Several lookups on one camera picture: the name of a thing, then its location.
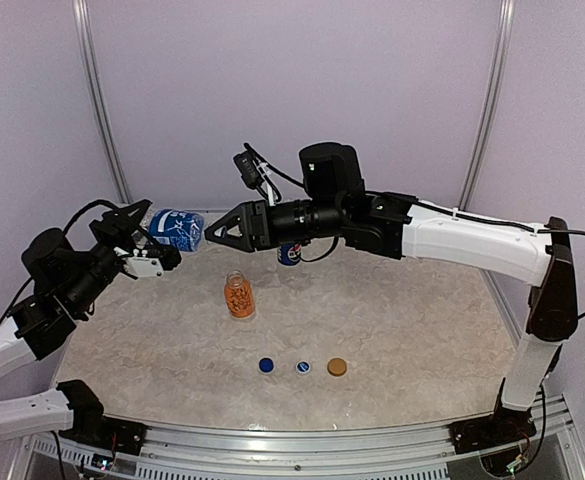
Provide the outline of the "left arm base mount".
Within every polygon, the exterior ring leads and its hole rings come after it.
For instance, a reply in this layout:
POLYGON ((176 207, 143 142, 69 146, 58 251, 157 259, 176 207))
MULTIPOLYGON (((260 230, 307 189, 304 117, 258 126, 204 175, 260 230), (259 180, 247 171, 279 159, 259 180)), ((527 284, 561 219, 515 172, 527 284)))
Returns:
POLYGON ((57 390, 66 397, 73 414, 71 427, 60 431, 62 438, 111 453, 140 455, 145 424, 105 415, 103 404, 82 380, 61 382, 57 390))

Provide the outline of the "blue label water bottle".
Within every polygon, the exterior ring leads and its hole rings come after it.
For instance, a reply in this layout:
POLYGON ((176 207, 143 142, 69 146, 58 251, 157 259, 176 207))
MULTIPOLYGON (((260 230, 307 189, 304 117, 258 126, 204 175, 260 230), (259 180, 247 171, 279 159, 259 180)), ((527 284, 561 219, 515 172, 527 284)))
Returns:
POLYGON ((195 212, 150 208, 140 226, 159 243, 192 253, 198 249, 203 238, 205 220, 195 212))

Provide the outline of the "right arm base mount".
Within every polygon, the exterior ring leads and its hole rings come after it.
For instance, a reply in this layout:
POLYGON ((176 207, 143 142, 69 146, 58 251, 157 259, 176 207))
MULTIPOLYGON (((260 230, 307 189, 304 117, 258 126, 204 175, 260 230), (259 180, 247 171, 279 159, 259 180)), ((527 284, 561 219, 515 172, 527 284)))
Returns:
POLYGON ((448 426, 456 454, 465 454, 531 439, 537 433, 530 408, 518 411, 503 406, 504 383, 505 381, 502 381, 491 413, 468 420, 455 421, 448 426))

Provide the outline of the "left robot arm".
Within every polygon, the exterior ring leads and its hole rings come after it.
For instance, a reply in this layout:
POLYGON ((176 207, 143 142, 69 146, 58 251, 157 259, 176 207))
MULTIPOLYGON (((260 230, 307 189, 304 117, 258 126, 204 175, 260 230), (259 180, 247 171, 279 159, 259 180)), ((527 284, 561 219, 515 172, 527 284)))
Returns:
MULTIPOLYGON (((151 203, 120 207, 94 200, 64 228, 37 235, 23 252, 28 272, 0 317, 0 379, 59 350, 94 313, 97 298, 118 275, 159 278, 181 262, 177 248, 160 243, 141 221, 151 203)), ((96 394, 70 380, 27 397, 0 401, 0 442, 52 431, 105 443, 112 424, 96 394)))

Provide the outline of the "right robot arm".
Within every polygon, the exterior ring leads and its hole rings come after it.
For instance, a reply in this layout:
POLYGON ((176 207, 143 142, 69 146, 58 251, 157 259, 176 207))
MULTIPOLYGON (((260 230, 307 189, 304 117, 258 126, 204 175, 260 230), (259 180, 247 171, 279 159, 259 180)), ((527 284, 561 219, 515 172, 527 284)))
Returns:
POLYGON ((487 416, 486 438, 507 442, 523 424, 562 344, 576 331, 576 275, 565 223, 517 223, 446 209, 416 196, 366 189, 350 145, 323 142, 299 153, 303 200, 244 202, 208 226, 208 241, 252 253, 332 237, 392 258, 430 259, 496 272, 530 288, 529 315, 487 416))

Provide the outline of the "Pepsi bottle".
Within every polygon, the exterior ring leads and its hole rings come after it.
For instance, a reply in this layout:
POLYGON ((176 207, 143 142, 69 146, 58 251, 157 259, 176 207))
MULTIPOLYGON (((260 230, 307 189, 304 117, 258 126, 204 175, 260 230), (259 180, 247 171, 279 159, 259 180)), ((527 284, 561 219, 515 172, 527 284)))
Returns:
POLYGON ((286 243, 277 248, 278 263, 285 267, 293 267, 301 262, 302 245, 286 243))

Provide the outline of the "gold bottle cap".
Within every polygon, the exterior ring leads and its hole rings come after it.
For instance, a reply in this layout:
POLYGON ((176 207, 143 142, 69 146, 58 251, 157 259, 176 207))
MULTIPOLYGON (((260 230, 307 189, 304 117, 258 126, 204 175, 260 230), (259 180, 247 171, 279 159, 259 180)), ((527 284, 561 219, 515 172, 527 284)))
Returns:
POLYGON ((334 377, 341 377, 347 373, 347 362, 342 358, 331 358, 327 363, 327 371, 334 377))

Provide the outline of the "orange juice bottle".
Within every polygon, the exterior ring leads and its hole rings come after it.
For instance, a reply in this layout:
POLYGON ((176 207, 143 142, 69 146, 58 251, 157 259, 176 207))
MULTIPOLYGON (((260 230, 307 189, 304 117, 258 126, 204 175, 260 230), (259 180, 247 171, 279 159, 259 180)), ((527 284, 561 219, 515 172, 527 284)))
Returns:
POLYGON ((241 321, 247 321, 255 313, 255 300, 249 280, 239 270, 226 275, 224 297, 230 315, 241 321))

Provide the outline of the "blue Pepsi bottle cap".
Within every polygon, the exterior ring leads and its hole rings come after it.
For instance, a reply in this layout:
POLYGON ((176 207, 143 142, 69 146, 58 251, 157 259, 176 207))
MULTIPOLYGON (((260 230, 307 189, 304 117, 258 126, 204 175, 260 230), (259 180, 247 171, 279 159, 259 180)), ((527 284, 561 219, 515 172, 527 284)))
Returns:
POLYGON ((258 362, 258 369, 263 374, 270 374, 274 371, 274 361, 269 357, 263 357, 258 362))

